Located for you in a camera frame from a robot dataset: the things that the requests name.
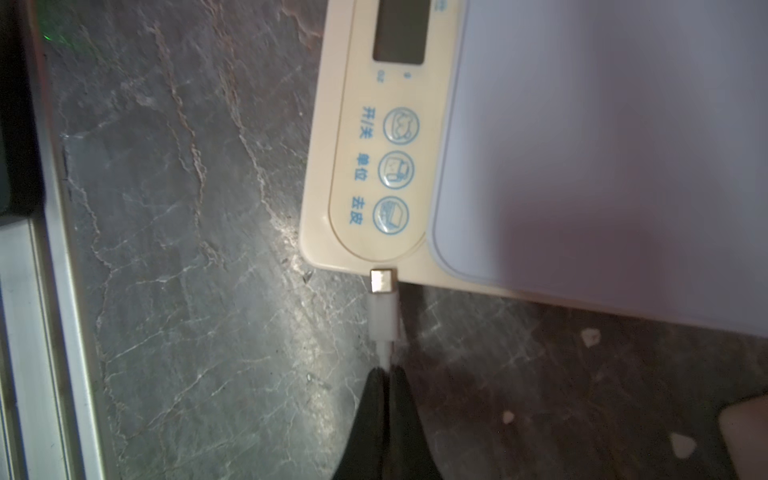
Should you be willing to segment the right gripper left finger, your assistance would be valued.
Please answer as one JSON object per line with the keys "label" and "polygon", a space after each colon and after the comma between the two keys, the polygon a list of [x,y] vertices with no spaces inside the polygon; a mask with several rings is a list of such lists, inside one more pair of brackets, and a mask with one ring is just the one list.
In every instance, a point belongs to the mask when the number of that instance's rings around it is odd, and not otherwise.
{"label": "right gripper left finger", "polygon": [[381,479],[387,436],[387,373],[367,378],[341,460],[332,479]]}

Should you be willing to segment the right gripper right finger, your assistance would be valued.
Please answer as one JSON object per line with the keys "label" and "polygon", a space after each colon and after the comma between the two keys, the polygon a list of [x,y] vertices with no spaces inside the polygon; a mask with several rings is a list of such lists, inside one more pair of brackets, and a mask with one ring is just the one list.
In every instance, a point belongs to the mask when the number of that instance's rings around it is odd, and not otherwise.
{"label": "right gripper right finger", "polygon": [[387,479],[442,480],[404,369],[389,372]]}

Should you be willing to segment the blue top kitchen scale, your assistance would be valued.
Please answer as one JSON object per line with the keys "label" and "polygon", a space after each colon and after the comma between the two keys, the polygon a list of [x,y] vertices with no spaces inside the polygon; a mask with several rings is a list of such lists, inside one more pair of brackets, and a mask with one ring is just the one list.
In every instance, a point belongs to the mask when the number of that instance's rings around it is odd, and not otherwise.
{"label": "blue top kitchen scale", "polygon": [[332,1],[313,266],[767,333],[763,1]]}

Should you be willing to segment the pink charger adapter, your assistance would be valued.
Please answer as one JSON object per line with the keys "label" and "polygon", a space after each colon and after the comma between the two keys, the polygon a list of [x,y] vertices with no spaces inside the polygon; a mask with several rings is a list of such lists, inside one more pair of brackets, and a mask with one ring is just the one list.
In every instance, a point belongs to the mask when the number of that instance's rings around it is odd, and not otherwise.
{"label": "pink charger adapter", "polygon": [[718,422],[738,478],[767,480],[767,396],[726,407]]}

